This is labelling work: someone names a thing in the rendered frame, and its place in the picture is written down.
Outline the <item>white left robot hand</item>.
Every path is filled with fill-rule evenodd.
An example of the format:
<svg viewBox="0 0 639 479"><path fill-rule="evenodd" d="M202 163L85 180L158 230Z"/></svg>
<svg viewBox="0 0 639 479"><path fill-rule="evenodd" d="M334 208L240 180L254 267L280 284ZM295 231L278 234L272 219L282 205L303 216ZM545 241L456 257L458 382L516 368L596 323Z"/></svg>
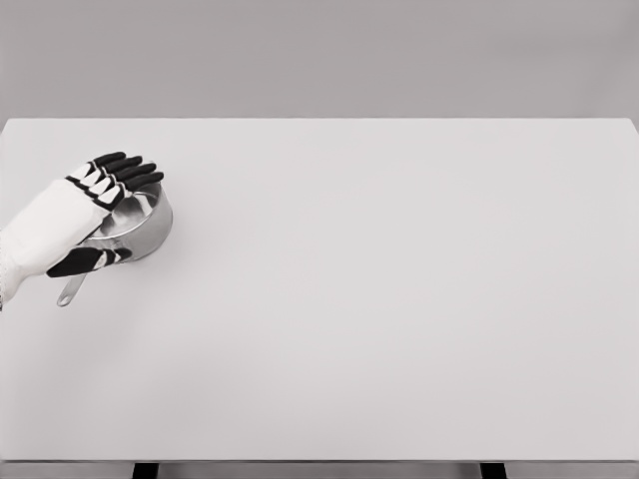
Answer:
<svg viewBox="0 0 639 479"><path fill-rule="evenodd" d="M115 253L78 244L124 199L163 177L155 164L142 157L116 152L90 160L64 179L52 182L11 220L24 232L27 277L90 272L129 255L128 251Z"/></svg>

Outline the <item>silver steel pot with handle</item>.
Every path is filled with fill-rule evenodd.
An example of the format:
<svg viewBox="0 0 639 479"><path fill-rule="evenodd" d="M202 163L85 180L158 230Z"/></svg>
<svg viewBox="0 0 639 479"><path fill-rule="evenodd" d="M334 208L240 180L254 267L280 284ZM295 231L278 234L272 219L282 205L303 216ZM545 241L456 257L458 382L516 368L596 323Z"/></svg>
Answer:
<svg viewBox="0 0 639 479"><path fill-rule="evenodd" d="M160 183L142 187L124 199L78 247L126 252L114 264L142 259L157 250L173 225L173 210Z"/></svg>

